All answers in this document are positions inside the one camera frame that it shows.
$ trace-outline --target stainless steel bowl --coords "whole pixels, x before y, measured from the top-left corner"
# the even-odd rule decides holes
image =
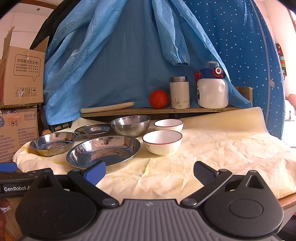
[[[107,173],[115,172],[133,159],[140,146],[133,137],[99,137],[74,146],[67,154],[67,162],[76,168],[86,169],[97,161],[104,161]]]
[[[118,135],[139,137],[150,125],[150,116],[131,115],[111,121],[111,127]]]
[[[87,139],[106,136],[112,131],[109,123],[91,124],[77,128],[74,132]]]
[[[77,139],[72,132],[54,132],[31,141],[30,147],[42,156],[55,156],[70,150]]]

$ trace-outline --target blue gripper pad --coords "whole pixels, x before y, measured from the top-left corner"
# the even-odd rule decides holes
[[[17,164],[15,162],[0,163],[0,172],[16,172]]]
[[[92,185],[97,185],[98,182],[106,175],[106,164],[101,162],[94,165],[90,170],[84,173],[84,178],[88,180]]]

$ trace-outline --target red rim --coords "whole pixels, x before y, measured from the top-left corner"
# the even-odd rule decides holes
[[[177,132],[177,133],[179,133],[179,134],[181,135],[181,137],[180,137],[178,140],[173,141],[173,142],[167,142],[167,143],[151,143],[151,142],[144,141],[144,136],[142,137],[142,141],[145,142],[145,143],[148,143],[148,144],[152,144],[152,145],[166,145],[166,144],[172,144],[172,143],[175,143],[175,142],[181,140],[182,137],[183,137],[183,135],[182,135],[180,132]]]
[[[174,126],[180,126],[180,125],[184,124],[184,122],[182,121],[182,123],[179,124],[179,125],[174,125],[174,126],[158,126],[158,125],[155,124],[156,122],[154,122],[154,125],[157,126],[157,127],[174,127]]]

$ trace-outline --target wall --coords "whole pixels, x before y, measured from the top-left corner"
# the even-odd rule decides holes
[[[40,27],[51,12],[52,9],[30,4],[17,4],[12,8],[0,19],[0,58],[2,58],[4,38],[12,26],[15,28],[10,45],[30,48]]]
[[[255,0],[275,43],[279,43],[285,58],[287,76],[285,94],[296,94],[294,62],[296,56],[296,32],[288,9],[278,0]]]

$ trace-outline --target wrinkled white paper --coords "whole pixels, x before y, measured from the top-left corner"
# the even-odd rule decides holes
[[[176,153],[156,156],[145,149],[139,137],[141,148],[133,161],[106,174],[97,187],[120,202],[124,198],[180,201],[202,187],[193,175],[193,165],[203,161],[216,170],[226,168],[234,174],[257,170],[278,199],[296,192],[296,154],[267,132],[260,108],[182,120],[183,139]],[[95,121],[79,118],[66,131],[90,123]],[[41,157],[29,148],[29,143],[16,152],[13,161],[23,172],[50,167],[55,174],[66,174],[73,169],[66,161],[66,153]]]

